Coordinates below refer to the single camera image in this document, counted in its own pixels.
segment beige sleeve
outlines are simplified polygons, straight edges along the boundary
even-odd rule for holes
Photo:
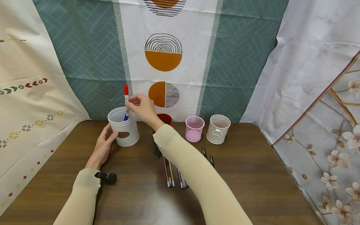
[[[71,195],[65,203],[54,225],[92,225],[95,213],[96,196],[100,179],[94,177],[96,169],[83,169],[77,175]]]
[[[252,225],[228,185],[198,150],[169,125],[160,127],[153,136],[162,154],[195,193],[207,225]]]

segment white cup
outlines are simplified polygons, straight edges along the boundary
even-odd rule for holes
[[[128,120],[124,121],[126,108],[119,107],[111,110],[108,114],[108,121],[113,131],[119,132],[116,143],[121,147],[134,145],[140,138],[135,115],[130,111]]]
[[[226,133],[231,125],[229,118],[223,115],[213,115],[210,117],[209,129],[206,138],[213,144],[222,144]]]

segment floral backdrop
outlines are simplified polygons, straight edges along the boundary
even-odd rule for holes
[[[358,57],[273,145],[324,224],[360,224]]]

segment red arrow pattern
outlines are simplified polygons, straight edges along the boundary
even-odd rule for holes
[[[34,87],[34,86],[38,86],[39,84],[43,84],[43,83],[47,83],[47,82],[48,82],[48,79],[47,79],[47,78],[43,78],[43,79],[41,79],[41,80],[39,80],[39,81],[34,81],[34,82],[32,82],[32,83],[27,83],[27,84],[25,84],[24,86],[22,86],[22,85],[20,85],[19,87],[12,86],[11,88],[14,89],[13,92],[15,92],[18,88],[19,88],[19,90],[20,90],[20,89],[23,89],[24,87],[32,88],[32,87]],[[11,91],[9,91],[9,90],[11,90],[11,89],[3,89],[3,90],[7,91],[8,94],[12,93]]]

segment brown table surface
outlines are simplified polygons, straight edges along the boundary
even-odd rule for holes
[[[0,224],[53,224],[106,124],[78,124],[0,217]],[[163,161],[153,154],[151,128],[142,122],[138,127],[135,145],[112,145],[103,171],[116,173],[118,180],[100,189],[94,224],[205,224],[191,188],[181,189],[176,176],[176,187],[167,187]],[[174,128],[185,134],[185,123],[174,123]],[[208,124],[193,146],[205,147],[207,155],[213,155],[216,170],[254,225],[321,224],[255,125],[232,124],[221,145],[206,139],[207,128]]]

